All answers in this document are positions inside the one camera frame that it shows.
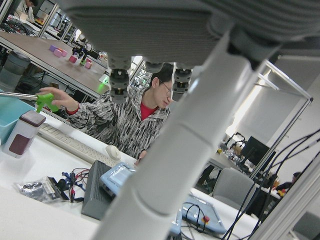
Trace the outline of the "grey white left robot hand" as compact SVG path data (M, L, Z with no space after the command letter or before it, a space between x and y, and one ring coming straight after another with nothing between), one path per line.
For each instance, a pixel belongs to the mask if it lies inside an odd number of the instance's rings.
M317 0L61 0L113 69L143 56L200 76L107 210L96 240L162 240L264 61L320 32Z

